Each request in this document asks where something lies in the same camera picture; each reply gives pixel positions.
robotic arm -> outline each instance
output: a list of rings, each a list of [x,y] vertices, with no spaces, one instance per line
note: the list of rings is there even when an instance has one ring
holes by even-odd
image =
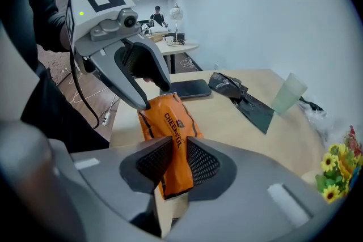
[[[170,76],[159,48],[143,35],[132,0],[68,0],[66,26],[74,59],[136,109],[150,104],[135,78],[163,91]]]

cheetos bag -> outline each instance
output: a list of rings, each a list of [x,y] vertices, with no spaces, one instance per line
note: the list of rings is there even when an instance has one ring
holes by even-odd
[[[149,101],[151,109],[138,111],[143,137],[172,136],[173,156],[159,189],[164,199],[191,189],[192,171],[187,162],[187,137],[203,137],[198,125],[177,94],[167,94]]]

green leaves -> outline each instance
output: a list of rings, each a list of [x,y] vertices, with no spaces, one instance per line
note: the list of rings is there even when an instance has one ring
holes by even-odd
[[[342,176],[337,176],[336,179],[335,179],[335,183],[339,183],[343,180],[343,177]]]
[[[349,151],[349,153],[346,155],[346,160],[348,162],[348,164],[350,166],[353,166],[355,164],[355,160],[354,160],[354,152],[353,151]]]
[[[341,175],[338,175],[336,172],[326,172],[325,175],[316,175],[316,188],[319,192],[323,193],[324,189],[326,189],[330,185],[337,185],[339,188],[343,188],[345,185],[343,183],[343,177]]]
[[[327,180],[326,180],[326,182],[325,182],[325,184],[326,184],[327,186],[334,185],[334,184],[335,184],[335,180],[327,179]]]
[[[326,180],[327,178],[325,176],[316,175],[316,187],[319,192],[323,193],[324,189],[326,188]]]

flower bouquet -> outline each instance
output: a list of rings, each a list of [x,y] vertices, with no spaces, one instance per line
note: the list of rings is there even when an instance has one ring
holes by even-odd
[[[346,196],[353,188],[363,165],[362,144],[351,126],[344,143],[334,143],[321,162],[322,175],[316,175],[318,191],[331,203]]]

desk lamp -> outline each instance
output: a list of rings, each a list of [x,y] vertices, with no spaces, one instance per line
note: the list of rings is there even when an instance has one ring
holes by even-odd
[[[172,20],[176,20],[176,31],[175,31],[175,42],[178,42],[178,20],[183,19],[184,12],[183,10],[176,4],[171,10],[170,10],[170,18]]]

